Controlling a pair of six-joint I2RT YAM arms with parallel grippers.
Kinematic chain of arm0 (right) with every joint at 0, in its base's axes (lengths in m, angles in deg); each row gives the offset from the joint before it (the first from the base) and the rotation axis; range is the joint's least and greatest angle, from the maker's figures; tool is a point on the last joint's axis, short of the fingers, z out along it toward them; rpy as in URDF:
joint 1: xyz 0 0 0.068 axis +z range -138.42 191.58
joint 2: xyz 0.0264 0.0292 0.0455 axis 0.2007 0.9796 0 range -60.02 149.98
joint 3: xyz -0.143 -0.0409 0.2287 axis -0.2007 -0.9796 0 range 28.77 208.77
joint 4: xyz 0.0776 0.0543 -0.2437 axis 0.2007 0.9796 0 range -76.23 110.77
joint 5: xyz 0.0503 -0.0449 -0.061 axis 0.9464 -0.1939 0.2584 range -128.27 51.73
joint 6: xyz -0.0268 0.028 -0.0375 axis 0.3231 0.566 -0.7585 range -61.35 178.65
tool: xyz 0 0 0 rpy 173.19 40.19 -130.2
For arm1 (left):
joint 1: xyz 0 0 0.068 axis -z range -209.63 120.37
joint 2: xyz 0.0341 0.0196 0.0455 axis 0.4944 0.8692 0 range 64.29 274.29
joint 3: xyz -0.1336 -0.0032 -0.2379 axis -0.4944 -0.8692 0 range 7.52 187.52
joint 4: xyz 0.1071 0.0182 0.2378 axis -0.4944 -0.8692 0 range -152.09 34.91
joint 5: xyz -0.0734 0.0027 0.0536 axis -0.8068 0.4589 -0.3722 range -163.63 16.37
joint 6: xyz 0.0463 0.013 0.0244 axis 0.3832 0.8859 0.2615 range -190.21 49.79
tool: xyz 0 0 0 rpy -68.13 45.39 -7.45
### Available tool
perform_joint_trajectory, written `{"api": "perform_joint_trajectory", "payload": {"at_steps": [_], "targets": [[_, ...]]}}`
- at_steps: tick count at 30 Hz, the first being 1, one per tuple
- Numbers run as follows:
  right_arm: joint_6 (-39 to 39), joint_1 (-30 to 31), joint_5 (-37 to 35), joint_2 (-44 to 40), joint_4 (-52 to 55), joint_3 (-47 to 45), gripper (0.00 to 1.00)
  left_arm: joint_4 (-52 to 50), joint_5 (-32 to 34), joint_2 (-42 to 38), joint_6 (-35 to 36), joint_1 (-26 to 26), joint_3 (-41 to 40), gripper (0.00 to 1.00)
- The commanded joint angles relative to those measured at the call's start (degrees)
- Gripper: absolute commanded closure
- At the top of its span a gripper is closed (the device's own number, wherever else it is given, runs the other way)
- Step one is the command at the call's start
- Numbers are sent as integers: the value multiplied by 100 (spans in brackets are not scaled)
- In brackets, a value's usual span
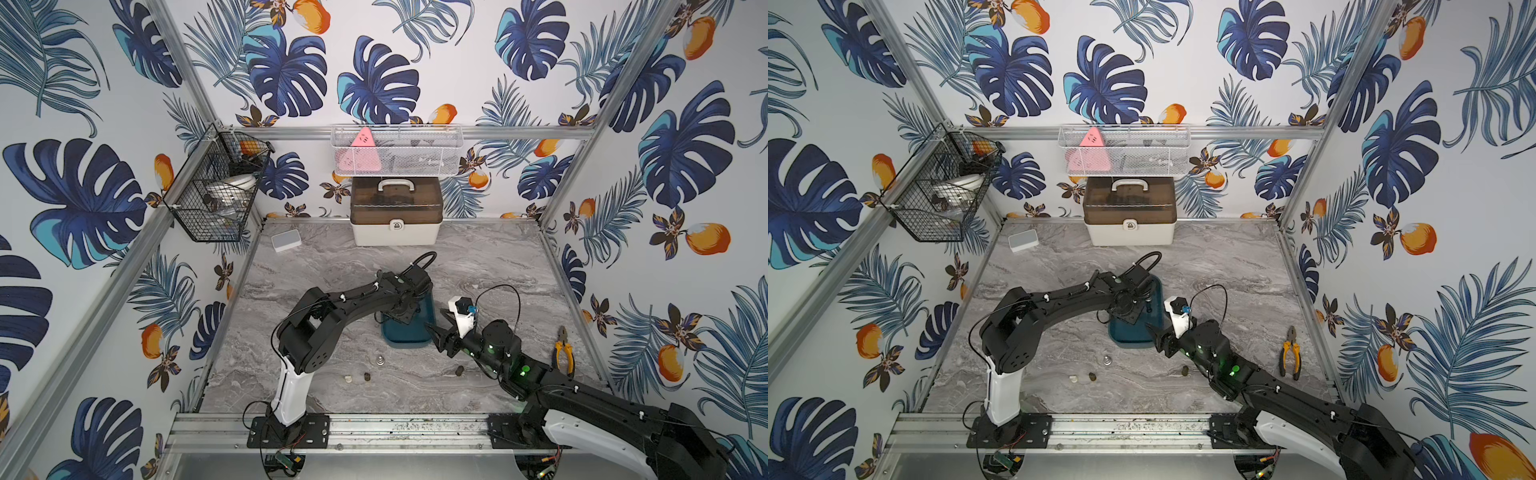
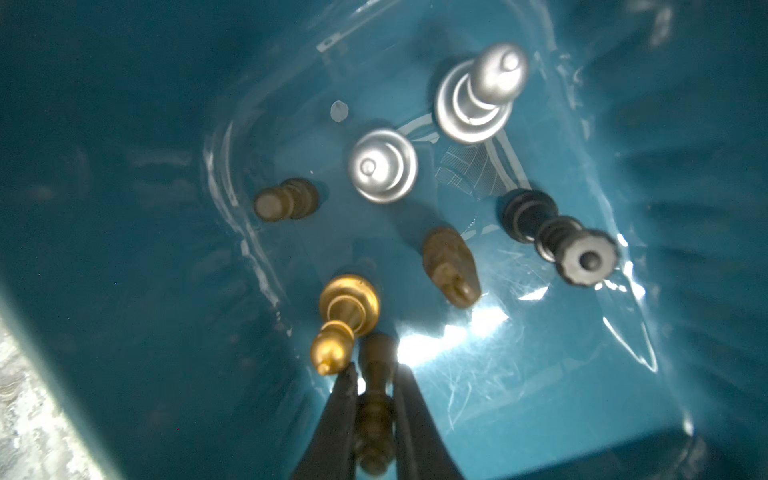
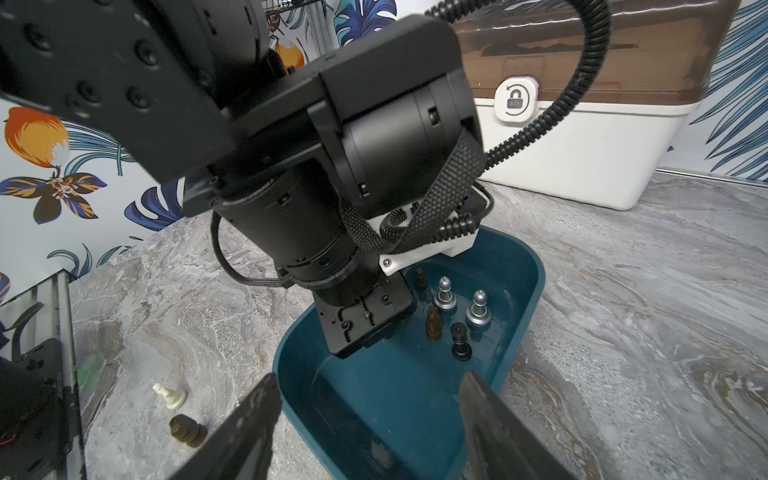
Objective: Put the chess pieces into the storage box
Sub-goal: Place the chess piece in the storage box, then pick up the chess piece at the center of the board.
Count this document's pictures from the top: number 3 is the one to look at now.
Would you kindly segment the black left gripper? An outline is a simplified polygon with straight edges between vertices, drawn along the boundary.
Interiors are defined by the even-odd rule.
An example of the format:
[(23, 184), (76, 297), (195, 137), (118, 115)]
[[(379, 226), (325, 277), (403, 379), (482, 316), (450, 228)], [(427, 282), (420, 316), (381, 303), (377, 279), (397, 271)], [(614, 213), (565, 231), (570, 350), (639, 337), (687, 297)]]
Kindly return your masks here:
[(391, 336), (395, 325), (415, 313), (417, 299), (404, 278), (381, 278), (349, 306), (332, 306), (313, 295), (329, 352), (345, 359)]

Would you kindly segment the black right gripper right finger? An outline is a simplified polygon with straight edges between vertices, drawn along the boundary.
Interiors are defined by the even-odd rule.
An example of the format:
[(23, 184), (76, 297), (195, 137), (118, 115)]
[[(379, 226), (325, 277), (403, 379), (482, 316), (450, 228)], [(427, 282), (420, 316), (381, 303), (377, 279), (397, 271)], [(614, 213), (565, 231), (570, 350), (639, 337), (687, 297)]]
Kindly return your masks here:
[(462, 378), (459, 405), (476, 479), (574, 477), (474, 371)]

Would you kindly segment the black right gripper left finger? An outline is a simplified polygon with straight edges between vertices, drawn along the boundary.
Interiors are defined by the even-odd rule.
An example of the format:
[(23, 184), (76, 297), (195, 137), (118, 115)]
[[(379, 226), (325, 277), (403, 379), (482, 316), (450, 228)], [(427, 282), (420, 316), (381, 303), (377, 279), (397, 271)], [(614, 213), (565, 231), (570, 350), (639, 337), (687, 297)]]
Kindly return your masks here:
[(172, 477), (174, 479), (265, 479), (273, 457), (281, 393), (269, 373)]

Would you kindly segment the silver chess piece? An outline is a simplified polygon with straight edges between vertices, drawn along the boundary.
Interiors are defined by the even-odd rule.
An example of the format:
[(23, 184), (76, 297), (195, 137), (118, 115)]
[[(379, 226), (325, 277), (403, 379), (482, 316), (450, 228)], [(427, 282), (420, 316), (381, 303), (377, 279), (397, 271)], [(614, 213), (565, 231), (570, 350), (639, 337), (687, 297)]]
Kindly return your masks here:
[(476, 290), (472, 303), (465, 312), (465, 321), (470, 328), (485, 328), (491, 323), (492, 314), (488, 307), (488, 295), (482, 290)]
[(438, 281), (438, 290), (434, 295), (433, 303), (441, 311), (451, 311), (456, 308), (457, 297), (452, 291), (452, 281), (447, 276), (442, 276)]
[(161, 383), (155, 383), (153, 390), (163, 399), (169, 410), (180, 409), (187, 399), (187, 393), (183, 389), (170, 389)]

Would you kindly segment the teal plastic storage box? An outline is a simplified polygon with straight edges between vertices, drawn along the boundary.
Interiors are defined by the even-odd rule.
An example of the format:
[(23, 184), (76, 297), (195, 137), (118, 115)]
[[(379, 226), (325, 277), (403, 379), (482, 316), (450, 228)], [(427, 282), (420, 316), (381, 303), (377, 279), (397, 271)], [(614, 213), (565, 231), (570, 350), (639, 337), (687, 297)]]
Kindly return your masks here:
[(315, 308), (283, 337), (273, 361), (283, 410), (334, 479), (457, 479), (466, 462), (458, 390), (477, 372), (499, 390), (546, 283), (537, 253), (520, 239), (482, 228), (474, 246), (423, 263), (431, 283), (447, 277), (457, 308), (448, 328), (465, 320), (473, 293), (484, 290), (490, 325), (468, 337), (467, 361), (452, 338), (426, 334), (425, 306), (399, 323), (392, 337), (340, 359), (332, 355)]

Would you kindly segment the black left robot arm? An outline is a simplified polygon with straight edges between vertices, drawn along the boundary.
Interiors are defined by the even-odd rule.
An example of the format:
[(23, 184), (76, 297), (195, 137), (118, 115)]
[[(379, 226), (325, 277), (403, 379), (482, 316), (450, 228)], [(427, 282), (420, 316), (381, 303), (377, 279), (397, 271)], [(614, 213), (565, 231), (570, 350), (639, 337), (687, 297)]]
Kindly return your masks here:
[(274, 261), (267, 287), (309, 290), (345, 358), (411, 315), (382, 260), (471, 235), (477, 179), (557, 126), (607, 56), (611, 11), (576, 1), (577, 67), (559, 97), (490, 151), (442, 1), (292, 70), (257, 1), (5, 1), (1, 94), (115, 137), (183, 212), (229, 222)]

